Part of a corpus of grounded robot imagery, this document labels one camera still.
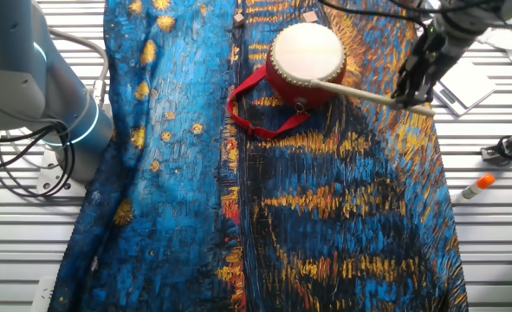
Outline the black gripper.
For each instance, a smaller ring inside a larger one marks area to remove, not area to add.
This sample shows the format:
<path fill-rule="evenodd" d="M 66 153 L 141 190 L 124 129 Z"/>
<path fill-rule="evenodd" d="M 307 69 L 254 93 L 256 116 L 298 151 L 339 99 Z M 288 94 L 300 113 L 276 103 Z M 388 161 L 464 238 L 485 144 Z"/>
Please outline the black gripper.
<path fill-rule="evenodd" d="M 434 23 L 430 23 L 412 48 L 411 60 L 405 60 L 398 71 L 392 98 L 397 102 L 410 102 L 412 107 L 430 102 L 435 72 L 449 68 L 443 52 L 448 36 Z"/>

